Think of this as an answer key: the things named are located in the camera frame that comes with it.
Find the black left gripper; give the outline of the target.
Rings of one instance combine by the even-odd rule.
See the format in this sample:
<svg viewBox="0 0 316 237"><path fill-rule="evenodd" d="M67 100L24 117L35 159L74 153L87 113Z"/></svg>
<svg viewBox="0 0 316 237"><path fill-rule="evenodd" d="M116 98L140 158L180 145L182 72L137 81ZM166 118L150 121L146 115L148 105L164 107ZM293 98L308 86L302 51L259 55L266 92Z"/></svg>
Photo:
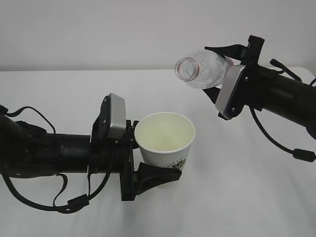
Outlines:
<svg viewBox="0 0 316 237"><path fill-rule="evenodd" d="M134 201L136 195L180 179L182 171L177 168L157 167L141 162L138 170L134 171L133 150L139 148L135 138L138 122L138 120L127 120L124 134L119 139L107 138L106 135L99 138L101 135L99 120L94 122L89 148L88 176L98 173L106 175L94 192L88 190L89 200L103 190L113 173L119 174L122 201Z"/></svg>

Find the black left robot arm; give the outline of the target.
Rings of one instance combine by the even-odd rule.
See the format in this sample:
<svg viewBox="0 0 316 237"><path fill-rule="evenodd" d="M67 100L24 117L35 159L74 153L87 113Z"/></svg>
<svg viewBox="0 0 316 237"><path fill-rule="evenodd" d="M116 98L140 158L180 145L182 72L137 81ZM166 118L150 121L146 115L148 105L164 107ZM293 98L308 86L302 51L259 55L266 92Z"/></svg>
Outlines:
<svg viewBox="0 0 316 237"><path fill-rule="evenodd" d="M48 133L24 121L13 121L21 109L0 109L0 171L7 179L36 178L65 173L112 174L120 179L123 201L162 184L179 180L181 171L140 163L134 169L136 122L103 105L91 135Z"/></svg>

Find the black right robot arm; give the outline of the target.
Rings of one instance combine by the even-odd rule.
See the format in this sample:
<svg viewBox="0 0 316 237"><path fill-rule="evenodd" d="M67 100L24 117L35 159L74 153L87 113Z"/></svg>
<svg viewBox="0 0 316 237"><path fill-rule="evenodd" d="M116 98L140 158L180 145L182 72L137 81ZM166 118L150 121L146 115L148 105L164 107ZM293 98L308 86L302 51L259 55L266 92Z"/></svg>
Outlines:
<svg viewBox="0 0 316 237"><path fill-rule="evenodd" d="M220 89L204 92L224 120L237 117L244 106L261 111L268 110L306 128L316 136L316 88L306 84L283 64L274 61L276 71L258 64L264 39L250 35L246 46L234 44L205 49L220 56L236 59Z"/></svg>

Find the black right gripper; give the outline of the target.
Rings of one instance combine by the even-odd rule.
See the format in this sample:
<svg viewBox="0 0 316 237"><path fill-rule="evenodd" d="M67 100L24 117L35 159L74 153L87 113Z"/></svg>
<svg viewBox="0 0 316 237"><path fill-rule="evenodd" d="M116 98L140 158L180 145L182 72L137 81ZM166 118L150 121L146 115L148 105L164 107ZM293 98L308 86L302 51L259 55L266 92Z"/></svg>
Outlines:
<svg viewBox="0 0 316 237"><path fill-rule="evenodd" d="M231 104L231 108L236 108L233 112L233 118L238 116L244 105L246 104L249 96L251 94L251 85L250 81L257 76L258 74L258 60L259 56L264 44L264 39L260 37L256 37L250 35L248 38L248 45L244 46L241 44L234 44L230 46L223 47L209 47L205 46L205 50L209 50L215 52L221 56L229 57L232 59L236 59L240 61L239 65L245 65L242 76L238 82L238 85L235 89ZM221 89L217 87L212 87L208 89L203 89L203 92L207 95L207 97L211 100L211 102L215 105L217 109L220 109L220 105L217 103L218 96L220 94ZM218 112L218 116L224 120L220 113Z"/></svg>

